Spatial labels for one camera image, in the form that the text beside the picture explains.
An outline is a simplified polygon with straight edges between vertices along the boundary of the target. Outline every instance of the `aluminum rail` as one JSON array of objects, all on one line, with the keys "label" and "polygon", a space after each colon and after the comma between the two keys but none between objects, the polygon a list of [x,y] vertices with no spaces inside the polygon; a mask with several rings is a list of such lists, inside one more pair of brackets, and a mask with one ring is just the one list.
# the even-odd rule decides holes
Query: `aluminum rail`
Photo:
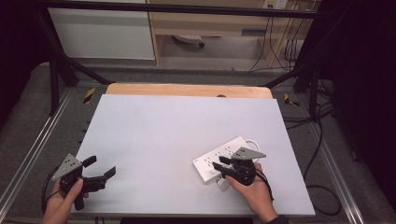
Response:
[{"label": "aluminum rail", "polygon": [[[302,105],[305,114],[309,116],[308,102],[306,101],[305,97],[303,96],[302,93],[296,95],[299,99],[299,102]],[[310,126],[311,126],[311,130],[313,131],[316,137],[316,141],[318,142],[320,136],[319,126],[314,122],[311,122]],[[361,210],[356,205],[355,199],[353,198],[353,195],[349,190],[349,186],[347,185],[347,182],[345,181],[343,174],[338,168],[338,165],[335,159],[333,158],[332,153],[330,152],[330,149],[324,137],[322,139],[322,143],[320,146],[320,155],[322,156],[322,159],[327,167],[327,170],[329,171],[330,178],[332,180],[332,183],[334,184],[335,190],[337,191],[338,197],[340,198],[340,201],[344,206],[344,210],[346,212],[346,216],[349,219],[349,222],[352,224],[363,224],[364,219],[363,216],[361,215]]]},{"label": "aluminum rail", "polygon": [[17,173],[14,175],[12,180],[9,182],[5,192],[0,198],[0,223],[2,223],[3,219],[6,217],[6,214],[17,197],[19,191],[21,190],[24,181],[35,165],[35,161],[40,155],[41,150],[44,145],[47,143],[47,140],[52,133],[56,123],[58,122],[60,116],[64,112],[64,109],[67,106],[71,93],[73,92],[73,88],[68,88],[68,91],[64,92],[64,95],[61,98],[60,106],[58,110],[52,117],[49,117],[37,139],[33,143],[29,152],[27,153],[25,159],[23,160],[20,168]]},{"label": "aluminum rail", "polygon": [[235,15],[252,17],[274,18],[300,18],[300,19],[330,19],[336,16],[331,12],[297,11],[248,7],[205,7],[184,5],[162,4],[137,4],[137,3],[109,3],[87,1],[63,1],[63,0],[36,0],[33,2],[38,7],[111,10],[111,11],[145,11],[145,12],[169,12],[169,13],[194,13],[214,15]]}]

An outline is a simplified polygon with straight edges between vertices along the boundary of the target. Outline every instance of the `wrist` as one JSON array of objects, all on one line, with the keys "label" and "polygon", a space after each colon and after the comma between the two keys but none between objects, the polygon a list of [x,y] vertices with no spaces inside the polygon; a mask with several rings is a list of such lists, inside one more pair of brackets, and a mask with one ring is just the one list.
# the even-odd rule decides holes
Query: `wrist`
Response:
[{"label": "wrist", "polygon": [[256,213],[262,223],[267,223],[278,217],[276,210],[271,207]]}]

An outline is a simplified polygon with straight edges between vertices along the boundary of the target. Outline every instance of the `hand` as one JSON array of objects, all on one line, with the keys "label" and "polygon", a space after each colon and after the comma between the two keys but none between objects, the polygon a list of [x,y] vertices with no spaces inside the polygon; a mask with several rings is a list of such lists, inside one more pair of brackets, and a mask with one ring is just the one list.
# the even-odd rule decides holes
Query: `hand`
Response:
[{"label": "hand", "polygon": [[[255,162],[256,169],[262,171],[262,165]],[[263,222],[269,222],[277,217],[275,208],[273,207],[270,193],[265,183],[256,176],[254,182],[245,186],[230,176],[226,176],[231,187],[238,191],[245,198],[249,208],[259,217]]]},{"label": "hand", "polygon": [[52,197],[49,198],[46,213],[44,214],[43,224],[50,223],[67,223],[74,200],[81,192],[83,180],[79,179],[75,185],[69,190],[69,193],[64,197],[64,192],[60,191],[59,179],[55,182],[53,187]]}]

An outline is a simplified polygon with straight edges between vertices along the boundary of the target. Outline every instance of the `white table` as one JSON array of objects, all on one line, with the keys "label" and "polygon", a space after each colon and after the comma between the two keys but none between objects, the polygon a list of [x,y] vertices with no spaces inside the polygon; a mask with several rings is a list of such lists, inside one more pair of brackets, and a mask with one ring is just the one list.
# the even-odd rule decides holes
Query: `white table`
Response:
[{"label": "white table", "polygon": [[90,194],[75,213],[93,216],[251,216],[232,188],[204,184],[192,161],[237,136],[255,140],[274,194],[276,211],[315,211],[291,148],[276,100],[202,96],[103,95],[79,160],[96,155],[85,176],[117,174]]}]

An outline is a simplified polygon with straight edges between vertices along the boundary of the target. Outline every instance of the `white cabinet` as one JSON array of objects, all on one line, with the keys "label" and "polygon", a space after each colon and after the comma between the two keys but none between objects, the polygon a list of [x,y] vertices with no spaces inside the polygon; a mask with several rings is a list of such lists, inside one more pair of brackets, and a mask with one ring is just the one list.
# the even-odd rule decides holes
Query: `white cabinet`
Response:
[{"label": "white cabinet", "polygon": [[49,13],[69,57],[154,60],[147,12],[49,8]]}]

